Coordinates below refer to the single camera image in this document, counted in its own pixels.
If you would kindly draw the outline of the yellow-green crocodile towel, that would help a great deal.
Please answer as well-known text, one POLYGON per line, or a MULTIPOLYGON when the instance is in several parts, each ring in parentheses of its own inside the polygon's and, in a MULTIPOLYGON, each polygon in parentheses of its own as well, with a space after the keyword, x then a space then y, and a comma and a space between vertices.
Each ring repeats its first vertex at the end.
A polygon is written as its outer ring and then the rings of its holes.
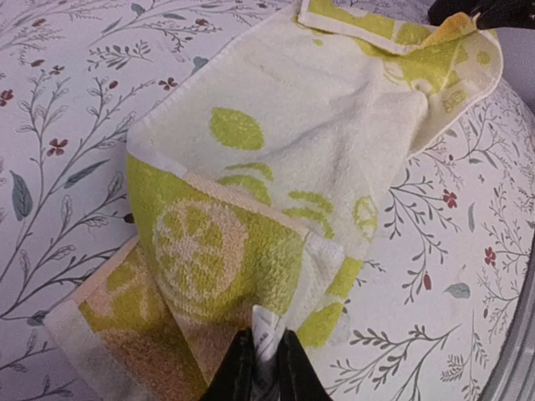
POLYGON ((250 400, 277 350, 330 341, 404 162, 497 86, 474 17, 421 25, 297 1, 233 39, 127 134, 136 238, 45 324, 101 400, 200 400, 251 329, 250 400))

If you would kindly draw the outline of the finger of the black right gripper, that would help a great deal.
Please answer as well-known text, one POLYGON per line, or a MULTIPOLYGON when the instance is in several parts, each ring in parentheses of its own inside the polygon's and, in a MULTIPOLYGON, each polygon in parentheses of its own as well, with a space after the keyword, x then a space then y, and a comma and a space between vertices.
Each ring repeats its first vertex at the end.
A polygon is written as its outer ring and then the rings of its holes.
POLYGON ((428 9, 430 24, 442 24, 456 13, 469 15, 479 0, 435 0, 428 9))
POLYGON ((480 30, 495 28, 534 29, 534 0, 480 1, 474 8, 480 30))

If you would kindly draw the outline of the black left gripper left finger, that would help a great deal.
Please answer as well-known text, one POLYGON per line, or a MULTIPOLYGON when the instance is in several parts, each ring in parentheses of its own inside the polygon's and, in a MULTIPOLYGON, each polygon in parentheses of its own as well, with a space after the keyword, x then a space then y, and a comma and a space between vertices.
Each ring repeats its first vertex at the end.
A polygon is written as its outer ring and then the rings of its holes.
POLYGON ((254 363, 252 330, 238 331, 200 401, 249 401, 254 363))

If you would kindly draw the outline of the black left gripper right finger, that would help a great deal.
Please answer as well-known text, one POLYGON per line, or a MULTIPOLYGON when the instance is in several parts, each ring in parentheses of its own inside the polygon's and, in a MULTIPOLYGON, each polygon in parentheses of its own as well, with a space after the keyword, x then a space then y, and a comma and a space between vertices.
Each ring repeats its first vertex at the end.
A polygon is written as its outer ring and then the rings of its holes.
POLYGON ((332 400, 294 331, 286 330, 278 344, 277 367, 282 401, 332 400))

